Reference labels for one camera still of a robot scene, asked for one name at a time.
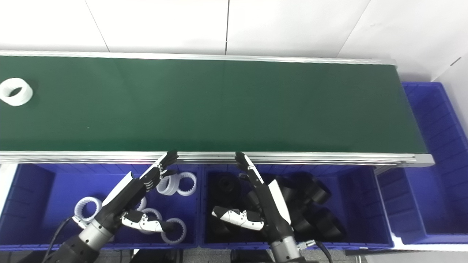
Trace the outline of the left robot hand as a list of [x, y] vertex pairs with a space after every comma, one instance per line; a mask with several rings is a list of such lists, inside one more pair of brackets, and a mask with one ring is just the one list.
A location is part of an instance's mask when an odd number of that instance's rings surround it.
[[171, 150], [153, 163], [139, 178], [130, 175], [130, 181], [110, 201], [104, 202], [95, 220], [102, 228], [112, 234], [122, 226], [121, 215], [135, 206], [144, 198], [146, 193], [153, 190], [159, 182], [173, 171], [167, 172], [168, 166], [178, 159], [178, 151]]

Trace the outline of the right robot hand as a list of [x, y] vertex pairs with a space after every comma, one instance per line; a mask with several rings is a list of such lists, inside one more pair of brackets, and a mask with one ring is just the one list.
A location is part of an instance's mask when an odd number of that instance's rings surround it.
[[235, 153], [237, 167], [246, 172], [258, 198], [260, 212], [240, 211], [214, 206], [212, 216], [244, 229], [263, 232], [268, 243], [294, 240], [289, 212], [276, 180], [266, 184], [252, 160], [243, 152]]

